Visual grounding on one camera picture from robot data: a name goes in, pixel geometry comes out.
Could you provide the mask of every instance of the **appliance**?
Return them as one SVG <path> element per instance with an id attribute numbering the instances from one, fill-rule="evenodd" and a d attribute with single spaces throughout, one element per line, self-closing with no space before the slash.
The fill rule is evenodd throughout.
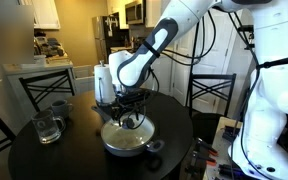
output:
<path id="1" fill-rule="evenodd" d="M 129 32 L 119 28 L 118 16 L 93 17 L 92 23 L 98 62 L 104 60 L 104 63 L 108 64 L 110 48 L 124 46 Z"/>
<path id="2" fill-rule="evenodd" d="M 143 24 L 145 18 L 145 0 L 137 0 L 125 5 L 127 24 Z"/>

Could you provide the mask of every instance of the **kitchen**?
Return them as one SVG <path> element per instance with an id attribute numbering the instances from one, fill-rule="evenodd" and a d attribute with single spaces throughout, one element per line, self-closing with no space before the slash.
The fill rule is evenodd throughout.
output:
<path id="1" fill-rule="evenodd" d="M 123 15 L 125 16 L 125 4 L 130 3 L 131 1 L 128 0 L 127 2 L 124 1 L 116 1 L 116 0 L 108 0 L 103 1 L 103 0 L 85 0 L 85 1 L 72 1 L 72 0 L 55 0 L 55 5 L 56 5 L 56 11 L 58 14 L 58 19 L 60 22 L 60 29 L 58 30 L 42 30 L 47 37 L 52 37 L 56 38 L 58 42 L 62 44 L 64 47 L 64 50 L 67 52 L 69 59 L 71 60 L 72 64 L 74 66 L 91 66 L 94 67 L 97 65 L 98 59 L 97 59 L 97 51 L 96 51 L 96 43 L 95 43 L 95 38 L 94 38 L 94 32 L 93 32 L 93 27 L 92 27 L 92 21 L 91 19 L 96 16 L 107 16 L 109 14 L 114 14 L 116 12 L 119 12 L 120 16 L 120 21 L 119 21 L 119 26 L 123 29 L 128 29 L 129 30 L 129 37 L 128 40 L 131 40 L 131 37 L 145 37 L 147 36 L 152 28 L 154 27 L 155 23 L 159 19 L 159 15 L 153 15 L 151 14 L 152 12 L 158 13 L 161 12 L 162 10 L 160 9 L 159 11 L 153 10 L 146 12 L 147 16 L 149 18 L 146 19 L 146 22 L 144 25 L 127 25 L 126 22 L 124 21 Z M 158 7 L 156 3 L 160 3 L 159 7 L 165 7 L 168 1 L 155 1 L 151 0 L 150 3 L 147 3 L 147 6 L 150 8 L 156 8 Z M 1 3 L 6 3 L 6 4 L 17 4 L 16 0 L 13 1 L 2 1 Z M 243 49 L 240 47 L 240 41 L 238 41 L 238 38 L 235 40 L 236 42 L 231 43 L 231 49 L 234 49 L 234 52 L 238 52 L 236 50 L 238 49 Z M 230 63 L 233 61 L 237 61 L 241 56 L 246 56 L 249 58 L 249 56 L 245 55 L 246 53 L 243 50 L 239 50 L 240 54 L 233 54 L 232 57 L 234 59 L 231 59 Z M 156 61 L 156 63 L 166 63 L 168 67 L 172 67 L 169 63 L 168 60 L 163 60 L 163 61 Z M 246 69 L 246 72 L 248 70 L 248 66 L 245 67 L 244 69 L 242 68 L 237 68 L 230 66 L 230 63 L 227 62 L 226 66 L 227 68 L 227 73 L 229 72 L 236 72 L 236 69 L 238 71 L 244 72 Z M 181 67 L 177 67 L 180 70 L 186 71 L 187 69 L 181 69 Z M 171 68 L 166 69 L 165 71 L 171 72 L 171 71 L 176 71 L 176 68 Z M 239 80 L 239 89 L 243 89 L 245 86 L 244 80 L 246 77 L 241 76 Z M 14 95 L 14 92 L 11 90 L 11 84 L 9 84 L 9 80 L 5 74 L 4 68 L 0 66 L 0 79 L 2 79 L 1 85 L 0 85 L 0 116 L 2 119 L 6 121 L 6 124 L 10 126 L 10 128 L 14 131 L 14 133 L 18 133 L 19 130 L 26 124 L 26 120 L 23 120 L 22 114 L 23 112 L 21 111 L 20 108 L 17 106 L 14 106 L 14 104 L 19 104 L 19 100 L 16 98 Z M 187 80 L 184 80 L 183 87 L 187 87 Z M 169 83 L 166 83 L 166 90 L 169 90 L 169 94 L 173 94 L 173 90 L 170 88 L 171 82 L 173 82 L 173 79 L 168 80 Z"/>

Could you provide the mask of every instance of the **cooking pot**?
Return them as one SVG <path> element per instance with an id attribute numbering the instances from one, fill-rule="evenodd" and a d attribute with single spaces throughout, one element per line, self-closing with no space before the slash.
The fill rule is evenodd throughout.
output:
<path id="1" fill-rule="evenodd" d="M 155 126 L 146 116 L 138 114 L 123 115 L 122 122 L 131 122 L 132 127 L 127 128 L 125 124 L 119 126 L 114 120 L 107 121 L 101 130 L 101 136 L 105 148 L 113 155 L 120 157 L 136 156 L 143 151 L 158 152 L 164 146 L 164 141 L 151 141 Z"/>

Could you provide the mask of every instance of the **beige wall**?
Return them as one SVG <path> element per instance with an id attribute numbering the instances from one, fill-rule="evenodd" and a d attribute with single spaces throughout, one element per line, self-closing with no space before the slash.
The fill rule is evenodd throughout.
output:
<path id="1" fill-rule="evenodd" d="M 106 0 L 55 0 L 61 29 L 44 31 L 63 44 L 74 66 L 98 64 L 91 18 L 107 15 Z"/>

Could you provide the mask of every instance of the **pot lid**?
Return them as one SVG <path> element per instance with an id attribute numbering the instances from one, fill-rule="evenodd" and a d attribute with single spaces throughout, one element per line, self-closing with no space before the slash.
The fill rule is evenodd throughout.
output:
<path id="1" fill-rule="evenodd" d="M 117 121 L 110 120 L 102 128 L 101 136 L 106 145 L 114 149 L 131 150 L 147 144 L 153 137 L 155 127 L 152 121 L 142 114 L 138 114 L 138 120 L 135 114 L 124 115 L 123 120 L 132 119 L 136 129 L 126 129 L 120 127 Z"/>

